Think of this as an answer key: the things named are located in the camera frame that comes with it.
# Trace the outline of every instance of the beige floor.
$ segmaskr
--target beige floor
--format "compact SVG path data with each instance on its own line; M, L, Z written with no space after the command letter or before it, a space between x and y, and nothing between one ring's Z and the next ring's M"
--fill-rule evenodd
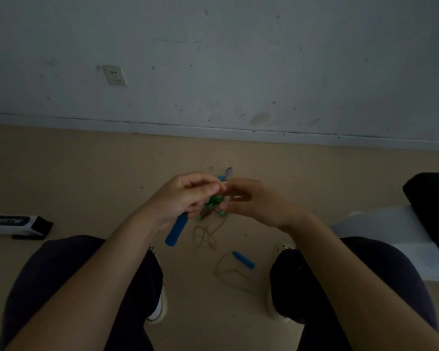
M351 211L407 204L402 185L418 172L439 171L439 153L0 126L0 213L54 221L49 239L104 238L172 175L220 174L228 166L236 177L260 178L333 223ZM209 224L219 221L214 217ZM288 237L231 216L217 233L216 251L191 249L194 225L189 223L174 248L164 244L164 235L153 242L169 298L163 323L147 327L154 346L294 350L300 326L276 323L264 302L272 250ZM18 272L40 244L0 236L0 313ZM254 271L244 270L255 282L219 280L212 273L232 249L257 263ZM227 259L222 267L237 267L236 261ZM439 313L439 283L429 289Z

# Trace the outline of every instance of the forearm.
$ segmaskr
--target forearm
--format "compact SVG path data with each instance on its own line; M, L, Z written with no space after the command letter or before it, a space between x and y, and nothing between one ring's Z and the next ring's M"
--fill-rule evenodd
M304 214L287 232L355 350L439 350L439 335L320 220Z
M30 319L6 350L102 350L154 232L146 214L132 214Z

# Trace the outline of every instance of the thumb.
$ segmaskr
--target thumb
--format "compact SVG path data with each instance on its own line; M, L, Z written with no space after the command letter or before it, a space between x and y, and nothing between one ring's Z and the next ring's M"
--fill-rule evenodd
M219 207L231 214L239 214L246 217L252 217L252 205L250 204L250 201L247 202L240 202L240 201L229 201L229 202L221 202Z
M189 201L190 205L195 202L204 200L211 195L218 193L218 191L220 190L219 186L219 183L209 183L207 185L190 188L186 191L186 199Z

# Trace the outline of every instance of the trousers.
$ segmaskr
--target trousers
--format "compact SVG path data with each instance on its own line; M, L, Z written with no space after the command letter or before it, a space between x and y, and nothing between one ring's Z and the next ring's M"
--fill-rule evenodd
M1 347L14 338L49 298L85 264L105 240L87 235L47 241L26 262L6 300ZM366 238L342 241L437 330L429 293L410 260L383 242ZM125 293L105 350L153 350L144 330L160 298L163 274L146 252ZM283 251L270 271L272 300L285 317L304 323L298 350L350 350L333 308L299 250Z

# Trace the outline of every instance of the electrical outlet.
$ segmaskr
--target electrical outlet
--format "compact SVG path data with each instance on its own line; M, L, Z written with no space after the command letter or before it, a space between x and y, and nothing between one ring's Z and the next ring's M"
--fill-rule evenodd
M121 66L103 65L102 69L109 85L127 86Z

